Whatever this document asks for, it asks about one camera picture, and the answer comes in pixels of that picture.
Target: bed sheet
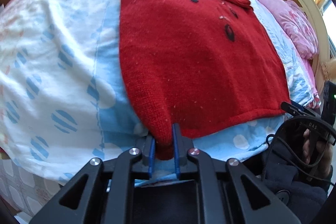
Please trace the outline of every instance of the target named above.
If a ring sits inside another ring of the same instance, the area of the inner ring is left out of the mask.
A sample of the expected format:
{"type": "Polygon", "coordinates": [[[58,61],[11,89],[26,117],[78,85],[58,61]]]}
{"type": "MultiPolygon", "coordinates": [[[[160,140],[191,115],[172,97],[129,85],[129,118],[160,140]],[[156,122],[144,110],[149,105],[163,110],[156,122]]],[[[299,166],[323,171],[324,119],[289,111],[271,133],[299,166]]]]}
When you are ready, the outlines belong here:
{"type": "MultiPolygon", "coordinates": [[[[292,100],[313,97],[281,27],[251,5],[286,71],[292,100]]],[[[12,0],[0,17],[0,147],[13,162],[65,184],[92,157],[108,160],[147,134],[119,65],[120,0],[12,0]]],[[[284,117],[259,119],[194,140],[212,157],[245,160],[266,149],[284,117]]],[[[174,178],[157,161],[154,180],[174,178]]]]}

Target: red knit fabric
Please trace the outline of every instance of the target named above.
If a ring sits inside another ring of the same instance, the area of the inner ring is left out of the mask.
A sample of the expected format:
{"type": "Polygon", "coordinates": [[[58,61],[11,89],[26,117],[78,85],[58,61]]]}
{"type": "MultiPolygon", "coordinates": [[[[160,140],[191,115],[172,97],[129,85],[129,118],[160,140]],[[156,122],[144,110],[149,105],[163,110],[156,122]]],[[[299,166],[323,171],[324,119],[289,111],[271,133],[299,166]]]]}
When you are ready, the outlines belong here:
{"type": "Polygon", "coordinates": [[[198,138],[282,114],[283,64],[248,0],[121,0],[129,100],[169,158],[171,125],[198,138]]]}

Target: hand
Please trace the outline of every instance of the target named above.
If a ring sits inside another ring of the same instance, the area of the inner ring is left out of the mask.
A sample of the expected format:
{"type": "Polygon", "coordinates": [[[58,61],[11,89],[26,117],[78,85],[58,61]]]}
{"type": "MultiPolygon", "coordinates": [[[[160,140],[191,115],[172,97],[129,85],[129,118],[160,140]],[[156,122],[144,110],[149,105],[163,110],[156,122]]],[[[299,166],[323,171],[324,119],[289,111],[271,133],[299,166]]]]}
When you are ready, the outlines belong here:
{"type": "MultiPolygon", "coordinates": [[[[304,161],[306,164],[309,164],[310,162],[310,156],[309,156],[309,133],[310,131],[307,129],[303,136],[305,138],[304,143],[303,143],[303,156],[304,156],[304,161]]],[[[326,143],[318,141],[316,143],[316,149],[319,153],[322,153],[324,150],[326,143]]],[[[327,144],[327,147],[325,148],[325,152],[323,154],[322,159],[320,160],[319,167],[316,172],[316,176],[322,179],[325,179],[328,177],[330,174],[330,169],[331,169],[331,161],[333,158],[333,148],[330,143],[327,144]]]]}

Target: triangular cutout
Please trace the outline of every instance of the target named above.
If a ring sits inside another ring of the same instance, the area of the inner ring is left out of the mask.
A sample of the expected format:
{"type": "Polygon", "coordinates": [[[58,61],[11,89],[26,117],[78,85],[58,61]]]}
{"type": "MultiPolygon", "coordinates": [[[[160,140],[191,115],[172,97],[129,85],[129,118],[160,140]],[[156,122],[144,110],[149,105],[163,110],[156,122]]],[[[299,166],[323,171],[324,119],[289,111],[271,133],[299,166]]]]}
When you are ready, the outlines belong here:
{"type": "Polygon", "coordinates": [[[247,176],[242,175],[241,182],[243,183],[251,208],[253,210],[258,210],[260,208],[270,205],[269,199],[247,176]]]}
{"type": "Polygon", "coordinates": [[[70,188],[68,192],[59,201],[59,204],[70,209],[76,210],[81,200],[86,182],[89,176],[87,174],[83,175],[76,184],[70,188]]]}

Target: black cable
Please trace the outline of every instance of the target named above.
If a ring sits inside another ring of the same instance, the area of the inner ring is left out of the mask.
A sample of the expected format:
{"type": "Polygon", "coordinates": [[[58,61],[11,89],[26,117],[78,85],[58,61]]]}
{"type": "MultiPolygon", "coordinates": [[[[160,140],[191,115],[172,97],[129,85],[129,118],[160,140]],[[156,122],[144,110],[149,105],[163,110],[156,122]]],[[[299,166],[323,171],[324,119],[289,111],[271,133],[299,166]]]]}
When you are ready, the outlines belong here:
{"type": "Polygon", "coordinates": [[[269,146],[269,153],[268,153],[268,156],[267,156],[267,160],[266,160],[266,164],[265,164],[265,168],[263,170],[263,173],[262,173],[262,178],[261,178],[261,181],[264,181],[265,180],[265,176],[266,176],[266,166],[267,166],[267,163],[268,163],[268,160],[269,160],[269,157],[270,157],[270,153],[274,153],[275,155],[277,155],[278,157],[280,157],[281,159],[285,160],[286,162],[290,163],[291,165],[295,166],[299,171],[301,171],[302,173],[304,173],[306,176],[308,177],[311,177],[313,179],[316,179],[316,180],[319,180],[319,181],[323,181],[323,182],[326,182],[326,183],[329,183],[330,185],[332,186],[335,186],[334,183],[332,183],[331,181],[329,180],[326,180],[326,179],[321,179],[321,178],[318,178],[318,177],[315,177],[315,176],[312,176],[310,174],[308,174],[307,172],[303,171],[300,167],[298,167],[298,165],[296,165],[293,161],[287,159],[286,157],[284,157],[283,155],[281,155],[280,153],[276,152],[275,150],[273,150],[273,146],[274,146],[274,143],[276,140],[279,140],[283,145],[285,145],[285,147],[288,149],[288,151],[300,162],[302,163],[304,166],[306,167],[314,167],[316,166],[317,164],[320,163],[320,160],[322,159],[323,155],[324,155],[324,152],[327,148],[327,145],[328,143],[325,144],[325,147],[323,149],[323,152],[319,155],[319,157],[316,159],[316,162],[314,164],[306,164],[305,162],[303,162],[296,154],[295,152],[290,148],[290,146],[280,137],[276,136],[276,134],[269,134],[267,137],[266,137],[266,143],[268,144],[269,146]],[[272,143],[270,144],[269,143],[269,138],[273,137],[273,141],[272,143]]]}

